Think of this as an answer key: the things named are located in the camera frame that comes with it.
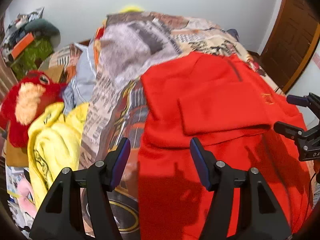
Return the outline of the red zip jacket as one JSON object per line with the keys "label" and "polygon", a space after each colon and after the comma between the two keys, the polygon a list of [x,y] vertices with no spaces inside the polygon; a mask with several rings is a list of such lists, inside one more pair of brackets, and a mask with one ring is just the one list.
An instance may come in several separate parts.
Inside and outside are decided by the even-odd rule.
{"label": "red zip jacket", "polygon": [[311,212],[310,175],[281,121],[302,114],[237,56],[192,52],[141,77],[149,113],[138,152],[141,239],[198,239],[212,200],[189,150],[196,137],[232,168],[256,167],[293,232]]}

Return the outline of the yellow blanket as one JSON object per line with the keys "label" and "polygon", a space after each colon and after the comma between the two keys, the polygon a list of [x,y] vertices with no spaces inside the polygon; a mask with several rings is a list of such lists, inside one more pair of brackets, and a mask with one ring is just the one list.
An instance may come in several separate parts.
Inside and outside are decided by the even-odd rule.
{"label": "yellow blanket", "polygon": [[63,102],[47,106],[28,129],[29,175],[37,209],[63,168],[78,170],[89,103],[80,104],[67,115],[64,107]]}

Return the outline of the light blue pillow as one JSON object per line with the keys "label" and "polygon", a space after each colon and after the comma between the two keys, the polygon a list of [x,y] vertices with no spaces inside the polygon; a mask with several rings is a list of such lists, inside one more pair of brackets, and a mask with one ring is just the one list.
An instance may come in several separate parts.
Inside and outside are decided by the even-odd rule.
{"label": "light blue pillow", "polygon": [[62,92],[63,102],[65,104],[63,113],[67,115],[76,106],[89,102],[93,88],[96,84],[96,65],[94,60],[93,42],[89,46],[83,46],[79,43],[75,44],[80,48],[82,54],[76,64],[76,74],[68,83]]}

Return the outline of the red plush bird toy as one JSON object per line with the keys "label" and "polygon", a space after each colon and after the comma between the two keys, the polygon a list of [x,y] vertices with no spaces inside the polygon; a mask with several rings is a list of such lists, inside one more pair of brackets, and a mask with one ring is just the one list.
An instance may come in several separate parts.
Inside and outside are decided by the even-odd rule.
{"label": "red plush bird toy", "polygon": [[1,104],[1,128],[9,127],[12,146],[27,146],[30,125],[47,106],[63,101],[61,93],[66,86],[44,72],[32,70],[9,90]]}

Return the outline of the striped brown curtain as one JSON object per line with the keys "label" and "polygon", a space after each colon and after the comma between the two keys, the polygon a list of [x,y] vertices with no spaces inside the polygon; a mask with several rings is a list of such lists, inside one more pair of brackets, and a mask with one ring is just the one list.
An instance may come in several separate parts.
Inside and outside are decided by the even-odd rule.
{"label": "striped brown curtain", "polygon": [[0,59],[0,100],[3,102],[5,96],[9,90],[17,84],[16,76],[10,67],[7,66],[3,55],[3,48],[1,47],[1,59]]}

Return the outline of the green patterned storage box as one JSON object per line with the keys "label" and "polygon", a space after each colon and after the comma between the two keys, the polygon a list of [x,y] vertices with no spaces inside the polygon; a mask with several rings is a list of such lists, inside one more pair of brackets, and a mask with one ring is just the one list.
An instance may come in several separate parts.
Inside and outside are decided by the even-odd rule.
{"label": "green patterned storage box", "polygon": [[40,64],[54,52],[50,39],[38,38],[31,42],[10,65],[17,81],[25,77],[30,70],[37,70]]}

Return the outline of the orange shoe box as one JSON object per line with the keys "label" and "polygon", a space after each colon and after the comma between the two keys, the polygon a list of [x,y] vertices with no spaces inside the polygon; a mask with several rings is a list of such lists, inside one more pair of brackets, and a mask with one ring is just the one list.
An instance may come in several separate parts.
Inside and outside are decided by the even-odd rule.
{"label": "orange shoe box", "polygon": [[15,60],[20,55],[20,53],[24,51],[25,48],[27,48],[27,46],[29,46],[29,44],[31,44],[33,41],[34,36],[32,33],[28,33],[27,35],[25,35],[25,37],[22,38],[11,51],[12,58]]}

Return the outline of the newspaper print bed quilt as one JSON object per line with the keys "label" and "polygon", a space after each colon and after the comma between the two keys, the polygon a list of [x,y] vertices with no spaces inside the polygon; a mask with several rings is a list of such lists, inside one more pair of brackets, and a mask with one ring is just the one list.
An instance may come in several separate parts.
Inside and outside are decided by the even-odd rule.
{"label": "newspaper print bed quilt", "polygon": [[276,83],[226,31],[201,18],[155,12],[109,15],[93,42],[96,84],[82,132],[78,168],[106,157],[126,137],[131,153],[119,186],[109,193],[122,239],[139,239],[138,152],[148,115],[140,77],[151,66],[201,51],[237,55],[276,92]]}

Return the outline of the dark green cushion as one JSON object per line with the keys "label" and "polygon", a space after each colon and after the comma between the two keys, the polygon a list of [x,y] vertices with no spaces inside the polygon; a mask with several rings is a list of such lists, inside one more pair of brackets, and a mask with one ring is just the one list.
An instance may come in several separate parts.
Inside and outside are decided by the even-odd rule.
{"label": "dark green cushion", "polygon": [[49,38],[52,46],[57,48],[61,42],[59,29],[45,19],[39,18],[27,23],[24,26],[25,33],[33,33],[35,36]]}

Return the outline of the yellow foam headboard arch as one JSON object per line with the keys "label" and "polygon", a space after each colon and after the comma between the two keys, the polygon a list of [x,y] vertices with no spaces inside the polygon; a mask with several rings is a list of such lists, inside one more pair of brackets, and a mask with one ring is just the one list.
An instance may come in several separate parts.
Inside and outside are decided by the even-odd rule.
{"label": "yellow foam headboard arch", "polygon": [[144,9],[137,5],[126,5],[119,11],[120,13],[128,13],[128,12],[143,12]]}

